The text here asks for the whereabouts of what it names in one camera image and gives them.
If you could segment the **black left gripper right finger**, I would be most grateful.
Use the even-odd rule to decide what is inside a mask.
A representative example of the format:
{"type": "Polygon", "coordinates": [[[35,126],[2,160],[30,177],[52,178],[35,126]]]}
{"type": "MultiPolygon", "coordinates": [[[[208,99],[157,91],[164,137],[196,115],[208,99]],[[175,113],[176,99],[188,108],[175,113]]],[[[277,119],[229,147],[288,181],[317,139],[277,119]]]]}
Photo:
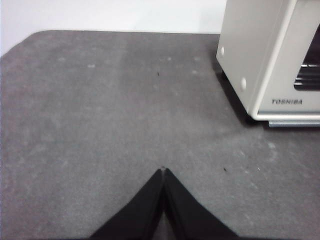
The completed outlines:
{"type": "Polygon", "coordinates": [[[170,169],[164,170],[165,213],[178,240],[235,240],[238,235],[202,206],[170,169]]]}

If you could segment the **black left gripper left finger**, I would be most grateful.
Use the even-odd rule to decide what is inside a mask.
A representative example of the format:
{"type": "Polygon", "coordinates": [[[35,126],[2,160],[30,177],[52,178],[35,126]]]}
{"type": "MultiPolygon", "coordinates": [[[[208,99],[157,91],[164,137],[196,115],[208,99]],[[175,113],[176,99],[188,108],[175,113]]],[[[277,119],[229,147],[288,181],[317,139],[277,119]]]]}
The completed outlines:
{"type": "Polygon", "coordinates": [[[91,240],[150,240],[162,214],[163,172],[158,169],[138,193],[96,230],[91,240]]]}

